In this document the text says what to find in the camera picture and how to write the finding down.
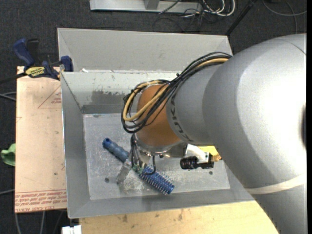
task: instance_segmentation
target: orange object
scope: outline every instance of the orange object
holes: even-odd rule
[[[139,111],[148,101],[150,101],[153,98],[153,96],[155,95],[155,93],[160,87],[161,85],[153,85],[153,86],[146,88],[142,92],[142,95],[139,98],[139,101],[137,104],[137,111]],[[161,146],[172,145],[180,141],[180,139],[175,135],[175,133],[172,131],[168,123],[167,115],[166,115],[166,106],[163,107],[164,103],[165,101],[151,115],[151,117],[147,121],[147,126],[143,127],[136,134],[139,141],[143,142],[146,145],[153,146],[153,147],[161,147]],[[143,113],[142,118],[146,116],[146,114],[148,113],[148,110],[146,110]]]

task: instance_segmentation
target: metal stand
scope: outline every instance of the metal stand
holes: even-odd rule
[[[138,11],[161,12],[171,6],[174,1],[165,0],[90,0],[91,11]],[[187,9],[200,10],[197,2],[178,2],[169,13],[183,13]]]

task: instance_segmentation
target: green object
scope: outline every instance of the green object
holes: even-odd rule
[[[132,169],[138,174],[141,174],[143,172],[143,167],[140,167],[137,164],[134,164]]]
[[[12,144],[8,150],[1,151],[1,158],[3,162],[10,166],[15,166],[15,143]]]

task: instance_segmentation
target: black cable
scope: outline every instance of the black cable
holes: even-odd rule
[[[236,28],[236,26],[242,21],[242,19],[245,17],[245,15],[248,13],[248,11],[254,6],[254,4],[258,0],[249,0],[248,4],[245,6],[245,8],[241,11],[241,13],[238,15],[236,20],[233,22],[233,24],[230,26],[230,28],[225,33],[226,36],[229,36],[232,31]]]
[[[200,17],[198,18],[199,23],[197,22],[197,31],[200,30],[200,27],[201,27],[201,24],[202,24],[202,20],[203,20],[203,15],[204,15],[204,13],[205,13],[205,9],[204,9],[204,6],[202,6],[201,13],[200,13]]]
[[[4,93],[3,95],[7,96],[7,95],[16,95],[16,91],[15,92],[7,92],[7,93]]]
[[[15,191],[15,189],[3,191],[3,192],[0,192],[0,195],[2,195],[2,194],[7,194],[7,193],[11,193],[11,192],[13,192],[13,191]]]
[[[140,158],[139,158],[139,154],[137,153],[137,147],[135,144],[135,135],[134,134],[132,134],[130,141],[131,141],[131,145],[132,145],[132,155],[135,158],[135,163],[137,163],[138,161],[140,161]]]
[[[15,98],[10,97],[10,96],[7,96],[7,95],[5,95],[5,94],[0,94],[0,98],[6,98],[6,99],[10,99],[10,100],[16,101]]]
[[[168,20],[168,21],[174,22],[174,23],[176,24],[176,26],[178,26],[178,27],[180,28],[180,30],[181,30],[182,33],[185,32],[185,30],[182,28],[182,26],[181,26],[178,22],[176,22],[175,20],[173,20],[173,19],[171,19],[171,18],[158,18],[157,20],[155,20],[154,23],[153,23],[153,25],[152,25],[152,29],[153,29],[154,32],[156,32],[156,30],[155,30],[155,25],[156,25],[156,23],[157,23],[158,21],[161,21],[161,20]]]
[[[177,0],[177,1],[175,1],[172,5],[170,5],[167,9],[165,9],[165,10],[163,10],[163,11],[161,11],[161,12],[159,12],[159,15],[160,14],[163,14],[163,13],[165,13],[165,12],[167,12],[168,10],[170,10],[170,9],[172,9],[178,2],[180,2],[181,0]]]
[[[291,7],[291,5],[288,2],[286,2],[286,4],[291,9],[292,14],[294,14],[294,11],[293,11],[293,8]],[[297,26],[297,18],[296,18],[296,16],[293,16],[293,20],[294,20],[294,33],[297,34],[298,33],[298,26]]]
[[[294,12],[293,12],[293,8],[291,8],[292,14],[283,14],[283,13],[279,13],[279,12],[274,11],[273,9],[271,9],[271,8],[264,2],[264,0],[262,0],[262,3],[263,3],[263,5],[264,5],[268,10],[270,10],[271,12],[273,12],[274,14],[277,14],[277,15],[279,15],[279,16],[284,16],[284,17],[295,17],[295,16],[303,15],[303,14],[305,14],[305,13],[307,12],[307,11],[305,10],[305,11],[302,11],[302,12],[299,12],[299,13],[294,13]]]
[[[6,83],[8,81],[11,81],[11,80],[16,80],[16,79],[21,78],[21,77],[26,76],[26,75],[27,75],[26,73],[21,73],[18,75],[14,75],[14,76],[2,79],[2,80],[0,80],[0,85]]]
[[[220,62],[216,62],[216,63],[208,63],[206,65],[203,65],[202,67],[196,68],[198,65],[200,65],[201,63],[204,63],[208,60],[213,60],[213,59],[219,59],[219,58],[230,58],[231,55],[223,53],[223,52],[213,52],[213,53],[209,53],[203,57],[200,57],[196,60],[194,60],[192,63],[190,63],[182,72],[181,74],[177,74],[176,78],[174,78],[172,81],[168,82],[165,81],[163,84],[166,85],[167,84],[167,88],[164,90],[164,92],[159,96],[159,98],[157,98],[157,100],[155,101],[155,103],[153,105],[151,105],[150,109],[147,111],[147,113],[143,113],[145,116],[143,117],[143,114],[141,114],[138,118],[136,118],[135,120],[129,121],[129,123],[133,124],[133,125],[129,125],[125,122],[125,120],[123,119],[123,116],[121,116],[121,122],[123,125],[123,128],[125,129],[125,131],[127,131],[128,133],[136,133],[138,131],[140,131],[143,127],[152,124],[152,122],[156,119],[156,117],[159,115],[159,113],[161,112],[161,110],[163,109],[164,105],[168,102],[168,99],[173,95],[173,93],[176,91],[176,89],[178,88],[179,85],[181,85],[184,81],[186,81],[190,76],[192,76],[193,74],[195,74],[196,72],[202,70],[203,68],[206,68],[208,66],[211,65],[218,65],[220,64]],[[157,113],[157,115],[153,118],[152,122],[147,124],[147,121],[150,119],[150,117],[155,113],[155,111],[157,109],[159,109],[159,107],[161,106],[160,111]]]
[[[64,213],[64,211],[61,211],[60,215],[58,216],[58,219],[57,219],[57,222],[56,222],[56,224],[55,224],[55,227],[54,227],[54,230],[53,230],[52,234],[55,234],[55,233],[56,233],[56,231],[57,231],[57,229],[58,229],[58,227],[59,227],[59,221],[60,221],[60,219],[62,218],[63,213]]]

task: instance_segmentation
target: yellow cable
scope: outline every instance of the yellow cable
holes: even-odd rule
[[[195,68],[199,68],[199,67],[202,67],[204,65],[207,65],[209,63],[214,63],[214,62],[226,62],[228,59],[227,58],[216,58],[216,59],[212,59],[212,60],[208,60],[208,61],[205,61],[205,62],[202,62],[201,64],[199,64],[198,66],[196,66]],[[160,90],[156,96],[154,96],[149,102],[147,102],[144,107],[142,107],[135,115],[131,116],[131,117],[127,117],[127,112],[128,112],[128,109],[129,109],[129,106],[130,106],[130,101],[132,101],[132,99],[136,96],[136,92],[142,88],[142,87],[146,87],[146,86],[149,86],[149,85],[153,85],[153,84],[160,84],[161,81],[159,80],[154,80],[154,81],[151,81],[151,82],[146,82],[146,83],[143,83],[141,85],[139,85],[132,93],[131,95],[129,96],[126,104],[125,104],[125,107],[124,107],[124,110],[122,112],[122,117],[125,121],[132,121],[132,120],[135,120],[136,118],[138,118],[141,114],[143,114],[146,109],[154,102],[156,101],[166,90],[167,87],[163,88],[162,90]]]
[[[149,85],[153,85],[153,84],[160,84],[161,81],[159,80],[154,80],[154,81],[151,81],[151,82],[146,82],[146,83],[143,83],[141,85],[139,85],[132,93],[131,95],[129,96],[126,104],[125,104],[125,107],[124,107],[124,110],[123,110],[123,114],[122,114],[122,117],[125,121],[131,121],[131,120],[134,120],[136,119],[138,116],[140,116],[141,114],[144,113],[144,111],[146,110],[146,108],[151,105],[156,99],[158,99],[161,94],[164,92],[164,89],[162,89],[161,91],[159,91],[159,93],[152,99],[150,100],[143,108],[141,108],[141,110],[139,112],[137,112],[135,115],[133,115],[132,117],[128,118],[127,117],[127,112],[128,112],[128,109],[129,109],[129,106],[130,106],[130,101],[132,101],[132,99],[136,96],[137,94],[137,91],[139,91],[140,88],[142,87],[146,87],[146,86],[149,86]]]

